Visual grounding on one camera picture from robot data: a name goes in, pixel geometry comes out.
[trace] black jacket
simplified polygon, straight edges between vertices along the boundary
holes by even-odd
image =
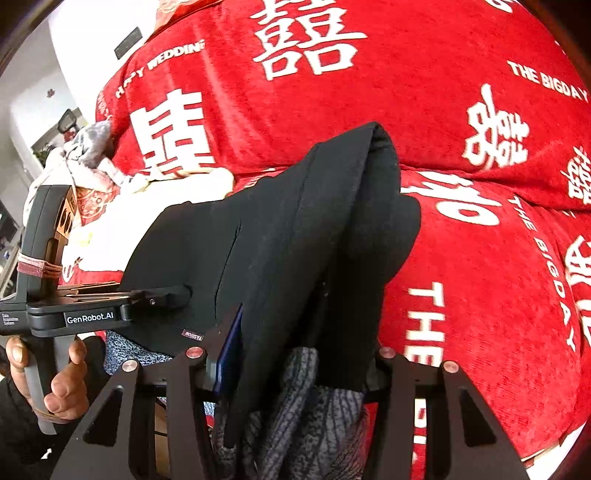
[[[225,200],[166,209],[135,250],[121,288],[184,284],[191,302],[148,312],[120,333],[174,356],[191,341],[183,330],[203,335],[243,305],[243,361],[227,423],[233,433],[226,436],[234,445],[290,342],[302,344],[294,335],[325,280],[330,294],[310,345],[320,352],[319,383],[363,390],[384,286],[408,257],[419,227],[418,202],[400,194],[388,134],[376,123],[364,125]]]

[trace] red blanket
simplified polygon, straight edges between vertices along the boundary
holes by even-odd
[[[588,418],[589,94],[519,3],[225,0],[139,49],[97,115],[125,173],[222,166],[236,190],[379,121],[423,208],[381,341],[461,363],[522,456]]]

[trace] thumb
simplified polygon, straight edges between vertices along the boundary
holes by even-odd
[[[10,362],[12,381],[23,397],[30,403],[31,395],[25,377],[25,367],[29,363],[29,352],[19,337],[12,337],[6,344],[6,354]]]

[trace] clothing label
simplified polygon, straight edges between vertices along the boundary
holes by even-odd
[[[191,340],[197,340],[198,342],[201,342],[203,340],[203,335],[198,335],[195,332],[190,332],[189,330],[183,330],[183,333],[181,333],[181,335],[190,338]]]

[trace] finger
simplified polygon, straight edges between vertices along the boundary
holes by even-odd
[[[10,337],[8,339],[6,344],[6,354],[8,361],[14,368],[23,370],[28,365],[28,350],[19,337]]]
[[[86,359],[86,345],[78,337],[70,344],[68,350],[72,363],[81,364]]]
[[[62,420],[75,420],[83,416],[89,407],[88,398],[86,396],[79,399],[76,404],[67,410],[56,413],[56,417]]]
[[[6,354],[10,362],[10,374],[17,390],[21,395],[31,402],[31,394],[25,377],[25,367],[29,363],[29,354],[27,347],[18,337],[8,339],[6,344]]]
[[[88,368],[86,362],[79,365],[68,364],[64,370],[59,372],[51,381],[51,391],[58,398],[66,398],[71,393],[77,391],[80,385],[84,385],[84,377]]]
[[[62,418],[61,414],[68,410],[83,410],[88,408],[88,400],[86,396],[86,386],[82,384],[80,388],[68,395],[66,398],[56,397],[55,394],[50,393],[44,398],[47,410],[54,413],[57,417]]]

